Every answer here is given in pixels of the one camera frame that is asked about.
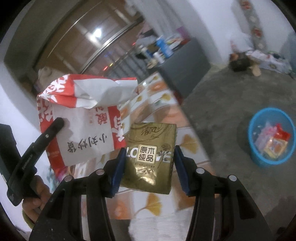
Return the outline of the person's left hand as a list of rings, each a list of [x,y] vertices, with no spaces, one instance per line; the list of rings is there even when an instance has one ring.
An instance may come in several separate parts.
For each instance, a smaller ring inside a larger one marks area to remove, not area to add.
[[[35,175],[32,183],[37,197],[25,198],[22,203],[22,208],[26,216],[35,223],[40,215],[37,209],[42,210],[44,208],[51,197],[51,193],[49,187],[43,182],[40,176]]]

